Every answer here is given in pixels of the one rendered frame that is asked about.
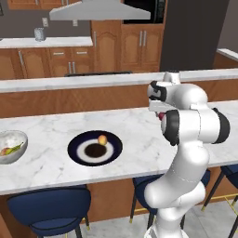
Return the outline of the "wooden wall cupboards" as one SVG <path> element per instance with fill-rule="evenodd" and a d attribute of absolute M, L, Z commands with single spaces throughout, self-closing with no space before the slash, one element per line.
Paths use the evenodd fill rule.
<path fill-rule="evenodd" d="M 49 10 L 64 7 L 80 0 L 7 0 L 10 9 L 43 9 Z"/>

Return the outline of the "grey metal canister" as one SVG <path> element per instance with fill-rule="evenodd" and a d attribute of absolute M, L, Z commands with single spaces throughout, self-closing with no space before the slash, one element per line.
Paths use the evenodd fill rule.
<path fill-rule="evenodd" d="M 42 42 L 46 40 L 44 29 L 43 28 L 35 28 L 34 29 L 34 37 L 38 42 Z"/>

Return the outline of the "pale grey bowl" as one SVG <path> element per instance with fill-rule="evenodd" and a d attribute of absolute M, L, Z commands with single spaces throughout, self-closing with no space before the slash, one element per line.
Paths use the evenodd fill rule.
<path fill-rule="evenodd" d="M 8 155 L 0 155 L 0 165 L 8 165 L 18 161 L 25 153 L 28 146 L 28 137 L 24 132 L 19 130 L 0 132 L 0 152 L 4 148 L 12 148 L 22 142 L 23 144 L 17 151 Z"/>

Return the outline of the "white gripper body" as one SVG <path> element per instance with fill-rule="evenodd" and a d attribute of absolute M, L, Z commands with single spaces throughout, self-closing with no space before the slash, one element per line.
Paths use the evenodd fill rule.
<path fill-rule="evenodd" d="M 175 107 L 158 100 L 152 100 L 149 102 L 150 112 L 166 112 L 168 110 L 175 110 Z"/>

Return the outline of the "dark blue plate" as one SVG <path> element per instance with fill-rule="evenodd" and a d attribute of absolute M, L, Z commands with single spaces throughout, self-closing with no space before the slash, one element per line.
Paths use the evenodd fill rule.
<path fill-rule="evenodd" d="M 107 137 L 107 144 L 100 145 L 98 137 Z M 123 143 L 113 133 L 89 130 L 74 137 L 67 148 L 70 158 L 79 165 L 100 166 L 114 161 L 122 152 Z"/>

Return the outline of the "blue upholstered stool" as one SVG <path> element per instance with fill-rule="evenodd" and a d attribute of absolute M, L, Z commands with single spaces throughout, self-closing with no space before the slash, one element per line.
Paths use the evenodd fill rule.
<path fill-rule="evenodd" d="M 132 178 L 132 182 L 134 185 L 134 195 L 133 195 L 132 206 L 130 211 L 130 222 L 132 222 L 134 214 L 135 214 L 136 203 L 140 203 L 143 208 L 149 211 L 149 219 L 148 219 L 147 228 L 151 227 L 153 223 L 153 219 L 155 215 L 157 214 L 157 210 L 155 208 L 149 207 L 149 205 L 146 203 L 145 197 L 144 197 L 144 191 L 145 191 L 145 187 L 149 183 L 154 182 L 155 180 L 159 179 L 161 176 L 162 174 Z"/>
<path fill-rule="evenodd" d="M 14 218 L 29 227 L 37 238 L 56 236 L 75 231 L 83 238 L 80 222 L 86 219 L 91 194 L 86 185 L 22 192 L 7 199 Z"/>
<path fill-rule="evenodd" d="M 238 164 L 236 164 L 236 165 L 223 165 L 220 168 L 220 173 L 218 175 L 218 178 L 217 178 L 215 184 L 213 185 L 210 193 L 208 194 L 208 196 L 205 200 L 205 203 L 202 207 L 202 211 L 205 210 L 206 206 L 208 205 L 208 203 L 212 199 L 212 196 L 214 195 L 216 189 L 218 188 L 219 183 L 222 181 L 222 179 L 224 177 L 226 177 L 228 179 L 228 181 L 231 183 L 231 185 L 234 186 L 238 190 Z M 238 193 L 234 197 L 232 203 L 228 202 L 230 208 L 236 214 L 236 220 L 234 221 L 234 223 L 232 225 L 232 228 L 231 228 L 231 231 L 230 231 L 230 234 L 229 234 L 228 238 L 233 238 L 233 235 L 237 232 L 237 228 L 238 228 L 238 212 L 234 209 L 234 205 L 237 201 L 238 201 Z"/>

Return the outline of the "dark grey fridge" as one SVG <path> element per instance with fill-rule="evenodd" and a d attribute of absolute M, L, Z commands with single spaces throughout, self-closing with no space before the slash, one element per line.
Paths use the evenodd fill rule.
<path fill-rule="evenodd" d="M 209 70 L 230 0 L 168 0 L 160 71 Z"/>

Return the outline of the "grey range hood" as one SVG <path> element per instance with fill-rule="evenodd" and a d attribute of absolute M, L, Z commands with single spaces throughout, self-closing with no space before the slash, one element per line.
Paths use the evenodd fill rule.
<path fill-rule="evenodd" d="M 53 8 L 51 20 L 149 20 L 151 12 L 131 7 L 120 0 L 81 0 Z"/>

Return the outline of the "green yellow fruit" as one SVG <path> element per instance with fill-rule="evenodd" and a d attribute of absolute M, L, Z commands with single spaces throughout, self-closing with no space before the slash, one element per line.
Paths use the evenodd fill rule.
<path fill-rule="evenodd" d="M 18 149 L 20 149 L 20 147 L 21 147 L 22 144 L 23 144 L 23 142 L 22 142 L 21 144 L 15 146 L 15 147 L 8 148 L 8 149 L 6 150 L 6 155 L 11 154 L 11 153 L 17 151 Z"/>

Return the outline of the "wooden base cupboards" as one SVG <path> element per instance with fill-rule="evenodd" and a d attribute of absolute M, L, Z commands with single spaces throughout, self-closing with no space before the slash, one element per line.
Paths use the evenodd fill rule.
<path fill-rule="evenodd" d="M 63 77 L 93 70 L 91 46 L 0 49 L 0 80 Z"/>

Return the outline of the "tall wooden cupboard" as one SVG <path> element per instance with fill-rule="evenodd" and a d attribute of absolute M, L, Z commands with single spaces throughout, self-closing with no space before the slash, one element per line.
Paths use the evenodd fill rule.
<path fill-rule="evenodd" d="M 158 72 L 164 28 L 164 24 L 123 24 L 121 20 L 92 20 L 94 70 Z"/>

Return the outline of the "black hob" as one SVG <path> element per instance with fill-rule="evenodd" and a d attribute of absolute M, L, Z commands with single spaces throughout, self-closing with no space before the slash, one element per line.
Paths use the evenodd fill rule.
<path fill-rule="evenodd" d="M 101 72 L 101 73 L 66 73 L 64 77 L 75 77 L 75 76 L 96 76 L 96 75 L 117 75 L 117 74 L 131 74 L 132 71 L 121 71 L 121 72 Z"/>

